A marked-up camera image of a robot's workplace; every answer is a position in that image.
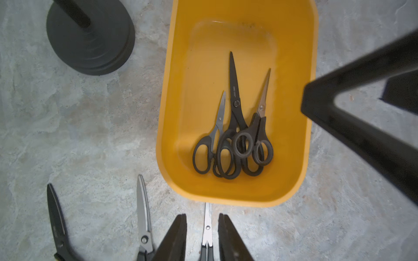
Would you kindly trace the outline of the large silver blade black scissors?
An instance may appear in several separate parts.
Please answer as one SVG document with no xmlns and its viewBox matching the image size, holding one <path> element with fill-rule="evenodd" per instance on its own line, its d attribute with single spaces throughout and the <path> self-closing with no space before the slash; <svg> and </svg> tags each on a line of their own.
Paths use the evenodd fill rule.
<svg viewBox="0 0 418 261">
<path fill-rule="evenodd" d="M 138 261 L 151 261 L 155 250 L 152 241 L 151 219 L 145 181 L 141 174 L 137 179 L 137 217 L 139 233 Z"/>
</svg>

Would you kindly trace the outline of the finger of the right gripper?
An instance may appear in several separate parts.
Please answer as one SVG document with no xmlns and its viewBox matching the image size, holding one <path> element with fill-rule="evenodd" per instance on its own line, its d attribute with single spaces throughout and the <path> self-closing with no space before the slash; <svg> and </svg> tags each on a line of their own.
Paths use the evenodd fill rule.
<svg viewBox="0 0 418 261">
<path fill-rule="evenodd" d="M 390 77 L 381 100 L 399 109 L 418 113 L 418 71 Z"/>
<path fill-rule="evenodd" d="M 416 30 L 308 83 L 300 110 L 417 204 L 418 150 L 334 104 L 335 97 L 344 91 L 415 70 L 418 70 Z"/>
</svg>

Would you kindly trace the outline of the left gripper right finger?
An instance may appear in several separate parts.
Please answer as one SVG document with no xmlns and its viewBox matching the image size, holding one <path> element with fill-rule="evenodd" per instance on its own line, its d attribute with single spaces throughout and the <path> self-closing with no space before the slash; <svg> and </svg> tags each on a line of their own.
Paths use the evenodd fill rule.
<svg viewBox="0 0 418 261">
<path fill-rule="evenodd" d="M 219 255 L 221 261 L 254 261 L 228 215 L 218 219 Z"/>
</svg>

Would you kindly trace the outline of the yellow plastic storage box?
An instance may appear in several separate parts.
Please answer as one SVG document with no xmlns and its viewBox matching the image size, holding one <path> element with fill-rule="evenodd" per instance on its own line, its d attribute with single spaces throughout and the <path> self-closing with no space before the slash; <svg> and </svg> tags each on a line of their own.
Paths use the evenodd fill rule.
<svg viewBox="0 0 418 261">
<path fill-rule="evenodd" d="M 300 188 L 308 167 L 311 121 L 301 111 L 315 78 L 319 19 L 314 1 L 174 1 L 162 88 L 156 158 L 178 194 L 196 201 L 272 207 Z M 256 177 L 198 174 L 197 142 L 229 98 L 235 59 L 242 112 L 256 112 L 266 75 L 266 133 L 272 162 Z"/>
</svg>

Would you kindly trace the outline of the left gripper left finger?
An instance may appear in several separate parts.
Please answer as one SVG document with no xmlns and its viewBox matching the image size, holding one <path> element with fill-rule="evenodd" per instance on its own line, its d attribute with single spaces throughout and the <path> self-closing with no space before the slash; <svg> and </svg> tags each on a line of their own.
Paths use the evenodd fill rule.
<svg viewBox="0 0 418 261">
<path fill-rule="evenodd" d="M 167 231 L 152 261 L 184 261 L 186 256 L 187 216 L 179 214 Z"/>
</svg>

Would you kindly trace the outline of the small silver blade scissors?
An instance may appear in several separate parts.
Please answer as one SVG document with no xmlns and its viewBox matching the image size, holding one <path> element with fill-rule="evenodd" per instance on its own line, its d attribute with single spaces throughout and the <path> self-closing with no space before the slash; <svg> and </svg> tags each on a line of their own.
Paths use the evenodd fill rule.
<svg viewBox="0 0 418 261">
<path fill-rule="evenodd" d="M 232 139 L 232 147 L 234 155 L 238 159 L 247 159 L 251 154 L 253 155 L 253 160 L 257 165 L 266 166 L 268 165 L 274 155 L 273 146 L 268 140 L 266 135 L 266 96 L 268 85 L 270 81 L 271 68 L 267 71 L 267 75 L 264 82 L 263 91 L 261 93 L 260 102 L 256 113 L 253 114 L 253 118 L 248 128 L 239 131 Z M 237 142 L 242 140 L 244 137 L 243 148 L 246 149 L 243 153 L 239 151 L 237 147 Z M 265 144 L 267 148 L 267 158 L 264 156 L 258 156 L 259 149 L 264 152 L 262 144 Z"/>
</svg>

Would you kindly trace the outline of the black yellow handled scissors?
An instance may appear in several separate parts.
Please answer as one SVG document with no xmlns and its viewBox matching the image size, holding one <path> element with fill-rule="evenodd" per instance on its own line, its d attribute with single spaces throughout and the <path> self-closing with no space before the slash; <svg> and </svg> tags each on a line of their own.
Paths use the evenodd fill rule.
<svg viewBox="0 0 418 261">
<path fill-rule="evenodd" d="M 70 245 L 62 209 L 51 183 L 47 185 L 47 204 L 52 234 L 56 246 L 56 253 L 54 254 L 55 259 L 57 261 L 80 261 L 81 259 Z"/>
</svg>

